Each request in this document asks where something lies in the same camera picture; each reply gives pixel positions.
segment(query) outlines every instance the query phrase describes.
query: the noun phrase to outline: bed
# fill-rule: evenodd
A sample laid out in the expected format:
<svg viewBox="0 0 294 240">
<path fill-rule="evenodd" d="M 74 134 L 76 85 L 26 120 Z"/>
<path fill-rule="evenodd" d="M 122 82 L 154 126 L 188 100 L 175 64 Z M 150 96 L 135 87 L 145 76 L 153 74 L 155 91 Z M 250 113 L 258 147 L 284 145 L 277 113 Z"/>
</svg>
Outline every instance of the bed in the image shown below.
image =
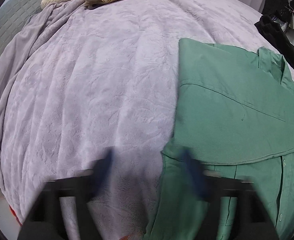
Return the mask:
<svg viewBox="0 0 294 240">
<path fill-rule="evenodd" d="M 178 40 L 277 52 L 254 26 L 260 16 L 237 0 L 123 0 L 94 10 L 71 0 L 22 13 L 11 34 L 0 27 L 11 40 L 0 49 L 0 188 L 19 220 L 44 181 L 74 176 L 115 146 L 90 207 L 105 239 L 142 235 L 173 129 Z M 72 199 L 63 205 L 77 239 Z"/>
</svg>

